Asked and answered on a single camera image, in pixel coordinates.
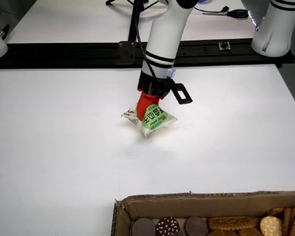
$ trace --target metal bracket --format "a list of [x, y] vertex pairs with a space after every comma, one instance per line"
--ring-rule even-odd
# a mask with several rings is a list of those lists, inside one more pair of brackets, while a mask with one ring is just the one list
[[218, 47], [219, 47], [220, 51], [230, 51], [231, 50], [231, 45], [230, 45], [229, 41], [226, 41], [226, 40], [218, 43]]
[[132, 65], [136, 60], [137, 42], [123, 41], [118, 43], [117, 65]]
[[[251, 40], [251, 38], [227, 39], [232, 48], [228, 51], [219, 50], [218, 43], [223, 42], [221, 40], [182, 41], [175, 59], [175, 67], [279, 65], [295, 62], [291, 51], [279, 58], [258, 54], [251, 48]], [[143, 54], [137, 43], [134, 42], [133, 47], [132, 42], [121, 43], [122, 47], [119, 43], [8, 44], [8, 52], [0, 58], [0, 69], [141, 68]]]

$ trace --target cardboard box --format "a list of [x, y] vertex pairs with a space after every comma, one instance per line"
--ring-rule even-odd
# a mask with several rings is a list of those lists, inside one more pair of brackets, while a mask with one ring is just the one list
[[154, 223], [174, 217], [183, 228], [190, 216], [261, 217], [274, 207], [295, 207], [295, 192], [132, 196], [115, 203], [111, 236], [129, 236], [131, 224], [143, 217]]

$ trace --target snack package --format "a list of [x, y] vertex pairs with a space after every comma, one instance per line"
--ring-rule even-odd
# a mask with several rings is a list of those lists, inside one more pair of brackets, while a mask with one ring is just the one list
[[152, 132], [166, 128], [177, 121], [175, 117], [164, 112], [156, 104], [147, 108], [143, 121], [140, 121], [137, 115], [137, 104], [133, 105], [129, 111], [125, 112], [122, 117], [126, 117], [147, 137]]

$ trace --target cable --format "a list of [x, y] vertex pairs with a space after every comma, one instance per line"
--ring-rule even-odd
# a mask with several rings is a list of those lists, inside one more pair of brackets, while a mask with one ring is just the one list
[[14, 15], [15, 17], [17, 17], [14, 13], [9, 12], [9, 11], [5, 11], [5, 10], [3, 10], [1, 7], [0, 7], [0, 11], [5, 12], [5, 13], [8, 13], [8, 14], [11, 14], [11, 15]]
[[128, 3], [130, 3], [131, 5], [133, 5], [133, 2], [132, 2], [132, 1], [130, 1], [130, 0], [127, 0], [127, 2], [128, 2]]
[[157, 4], [157, 3], [158, 3], [158, 1], [152, 3], [151, 5], [149, 5], [149, 6], [147, 6], [146, 8], [144, 8], [143, 11], [149, 9], [151, 6], [154, 6], [154, 5]]
[[[132, 1], [130, 1], [130, 0], [127, 0], [127, 2], [128, 2], [128, 3], [130, 3], [131, 5], [133, 5], [133, 2], [132, 2]], [[149, 6], [147, 6], [146, 8], [144, 8], [144, 9], [143, 9], [143, 11], [145, 11], [145, 10], [149, 9], [151, 6], [154, 6], [154, 5], [155, 5], [155, 4], [157, 4], [157, 3], [158, 3], [158, 1], [156, 1], [156, 2], [152, 3], [151, 5], [149, 5]]]
[[224, 6], [221, 11], [205, 11], [205, 10], [198, 9], [196, 7], [195, 7], [195, 9], [198, 10], [198, 11], [202, 11], [202, 12], [220, 13], [220, 12], [227, 12], [230, 8], [228, 6]]
[[139, 34], [138, 22], [136, 22], [135, 27], [136, 27], [136, 32], [137, 32], [138, 42], [139, 42], [139, 45], [140, 45], [141, 51], [142, 51], [142, 53], [143, 53], [143, 59], [145, 60], [145, 62], [147, 63], [147, 66], [148, 66], [148, 68], [149, 68], [149, 70], [151, 71], [151, 74], [152, 74], [152, 77], [153, 77], [152, 82], [154, 83], [154, 85], [155, 85], [155, 87], [156, 87], [157, 93], [159, 93], [159, 92], [161, 91], [161, 88], [160, 88], [160, 86], [159, 86], [159, 84], [158, 84], [158, 82], [157, 82], [156, 75], [155, 75], [155, 73], [154, 73], [154, 71], [153, 71], [153, 69], [152, 69], [152, 66], [151, 66], [151, 64], [150, 64], [149, 61], [148, 61], [147, 55], [146, 55], [146, 53], [145, 53], [145, 51], [144, 51], [144, 49], [143, 49], [142, 42], [141, 42], [141, 38], [140, 38], [140, 34]]

